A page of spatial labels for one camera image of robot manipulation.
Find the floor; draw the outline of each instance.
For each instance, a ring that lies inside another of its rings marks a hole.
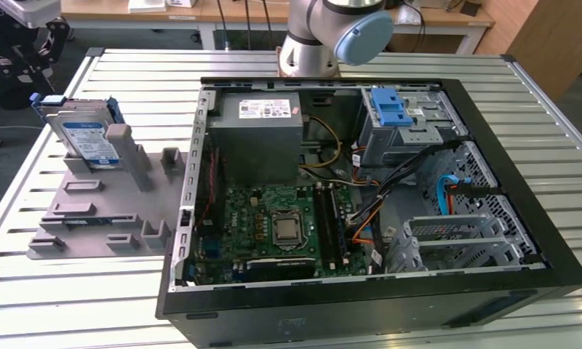
[[[199,49],[201,44],[193,42],[190,38],[193,34],[193,31],[113,30],[102,33],[100,30],[95,29],[78,30],[76,39],[68,43],[62,60],[55,66],[52,83],[56,91],[66,90],[88,47]],[[265,33],[255,33],[254,38],[258,38],[259,41],[254,44],[254,48],[266,49],[269,41]],[[245,33],[234,34],[230,39],[234,48],[247,48]],[[278,44],[281,41],[282,37],[277,37],[275,43]],[[582,132],[582,76],[564,95],[559,107]],[[3,141],[0,147],[0,200],[40,133],[40,129],[35,127],[42,127],[43,123],[31,109],[4,111],[0,108],[0,127],[14,126],[24,126],[26,128],[0,128]]]

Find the metal workbench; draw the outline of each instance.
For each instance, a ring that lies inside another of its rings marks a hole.
[[[189,146],[202,76],[274,76],[270,52],[107,49],[87,57],[67,95],[121,101],[149,151]],[[460,79],[582,264],[582,137],[500,57],[382,55],[345,76]],[[162,257],[28,260],[28,241],[66,171],[48,127],[0,203],[0,348],[189,348],[155,319]],[[582,289],[484,327],[277,345],[277,348],[582,348]]]

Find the ram slot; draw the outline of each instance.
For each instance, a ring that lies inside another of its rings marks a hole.
[[[313,197],[324,268],[333,270],[344,261],[340,252],[340,232],[336,206],[333,205],[333,190],[317,186],[313,190]]]
[[[337,240],[336,243],[340,246],[340,254],[341,254],[341,260],[344,261],[344,265],[349,264],[349,260],[346,259],[348,255],[348,245],[346,245],[346,236],[345,236],[345,225],[344,225],[344,217],[342,213],[340,212],[340,205],[337,204],[337,197],[334,195],[334,189],[330,187],[330,201],[333,202],[333,209],[334,209],[334,219],[337,222]]]

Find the blue hard drive label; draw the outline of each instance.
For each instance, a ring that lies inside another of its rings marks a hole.
[[[106,139],[106,128],[100,122],[66,122],[63,129],[80,155],[92,164],[114,165],[119,163],[119,154]]]

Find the green motherboard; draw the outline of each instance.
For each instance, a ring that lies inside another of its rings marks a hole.
[[[274,185],[227,188],[225,233],[203,243],[207,283],[241,282],[238,265],[267,258],[316,259],[316,278],[366,274],[361,248],[346,250],[346,262],[336,268],[322,261],[314,190],[313,186]],[[345,217],[353,209],[350,189],[342,185],[333,188],[333,193],[336,209]]]

